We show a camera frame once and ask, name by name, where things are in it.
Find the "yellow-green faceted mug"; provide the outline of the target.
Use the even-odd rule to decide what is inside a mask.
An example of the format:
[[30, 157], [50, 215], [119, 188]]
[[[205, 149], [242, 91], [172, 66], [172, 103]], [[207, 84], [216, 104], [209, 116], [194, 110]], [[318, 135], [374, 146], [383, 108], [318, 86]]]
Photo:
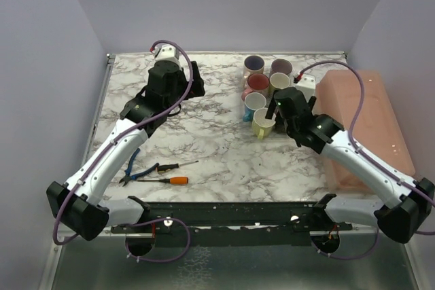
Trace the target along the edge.
[[263, 140], [267, 137], [276, 124], [276, 115], [273, 114], [272, 118], [268, 119], [266, 118], [267, 111], [268, 109], [266, 107], [256, 110], [252, 119], [251, 128], [259, 140]]

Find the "blue mug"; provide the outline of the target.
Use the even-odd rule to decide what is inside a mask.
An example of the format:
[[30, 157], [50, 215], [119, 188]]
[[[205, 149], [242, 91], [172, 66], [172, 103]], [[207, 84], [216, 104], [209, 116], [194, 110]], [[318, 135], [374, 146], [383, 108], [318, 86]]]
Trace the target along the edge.
[[245, 112], [242, 120], [244, 122], [251, 122], [255, 111], [266, 107], [266, 104], [266, 97], [262, 94], [258, 92], [248, 94], [244, 99]]

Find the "pink spectrum mug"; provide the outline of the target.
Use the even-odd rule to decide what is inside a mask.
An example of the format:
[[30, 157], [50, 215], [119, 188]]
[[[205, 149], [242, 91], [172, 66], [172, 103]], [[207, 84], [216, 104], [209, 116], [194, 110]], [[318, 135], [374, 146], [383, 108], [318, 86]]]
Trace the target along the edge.
[[263, 96], [268, 96], [268, 89], [270, 86], [270, 81], [267, 75], [263, 73], [253, 73], [246, 81], [246, 87], [242, 92], [241, 99], [244, 101], [248, 94], [257, 92]]

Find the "light green mug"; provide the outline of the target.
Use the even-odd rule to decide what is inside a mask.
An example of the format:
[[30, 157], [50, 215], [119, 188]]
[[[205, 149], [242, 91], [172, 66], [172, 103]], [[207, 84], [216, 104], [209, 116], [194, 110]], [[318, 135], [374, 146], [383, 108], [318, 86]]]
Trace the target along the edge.
[[275, 91], [290, 87], [291, 80], [284, 73], [274, 73], [269, 77], [268, 94], [272, 96]]

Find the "purple mug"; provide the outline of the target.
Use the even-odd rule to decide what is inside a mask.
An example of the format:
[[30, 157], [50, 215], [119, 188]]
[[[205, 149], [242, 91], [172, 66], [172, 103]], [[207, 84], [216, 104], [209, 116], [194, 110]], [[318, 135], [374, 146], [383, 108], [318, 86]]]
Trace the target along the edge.
[[290, 61], [282, 58], [275, 59], [271, 63], [271, 69], [269, 75], [272, 76], [275, 73], [283, 73], [289, 75], [293, 70], [293, 66]]

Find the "black mug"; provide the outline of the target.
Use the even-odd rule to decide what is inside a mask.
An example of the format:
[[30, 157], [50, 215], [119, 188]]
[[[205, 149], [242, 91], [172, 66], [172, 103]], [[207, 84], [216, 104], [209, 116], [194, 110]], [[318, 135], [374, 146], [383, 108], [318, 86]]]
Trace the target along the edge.
[[278, 134], [286, 134], [286, 125], [285, 125], [285, 121], [282, 120], [281, 118], [277, 118], [276, 119], [276, 124], [275, 124], [275, 131]]

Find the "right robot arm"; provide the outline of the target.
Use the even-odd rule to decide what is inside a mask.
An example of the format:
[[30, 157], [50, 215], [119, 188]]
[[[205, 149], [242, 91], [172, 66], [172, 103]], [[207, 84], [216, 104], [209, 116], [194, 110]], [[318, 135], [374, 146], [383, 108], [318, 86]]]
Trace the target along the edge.
[[308, 147], [334, 160], [358, 177], [378, 201], [327, 195], [312, 213], [313, 224], [353, 222], [378, 227], [390, 239], [406, 244], [429, 216], [434, 205], [434, 184], [416, 180], [364, 149], [342, 124], [327, 114], [313, 114], [316, 98], [307, 100], [295, 87], [274, 92], [266, 117], [278, 111], [287, 135], [298, 147]]

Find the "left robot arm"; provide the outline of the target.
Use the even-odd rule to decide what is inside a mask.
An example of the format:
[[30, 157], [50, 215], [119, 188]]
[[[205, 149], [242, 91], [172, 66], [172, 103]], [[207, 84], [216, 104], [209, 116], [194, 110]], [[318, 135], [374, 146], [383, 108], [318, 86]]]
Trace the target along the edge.
[[120, 119], [101, 147], [64, 183], [52, 182], [46, 194], [55, 224], [63, 223], [76, 236], [93, 240], [104, 228], [128, 225], [136, 232], [150, 224], [147, 204], [129, 196], [103, 201], [102, 196], [133, 153], [166, 122], [182, 101], [204, 96], [204, 81], [196, 62], [186, 75], [173, 59], [157, 60], [148, 71], [147, 85], [125, 104]]

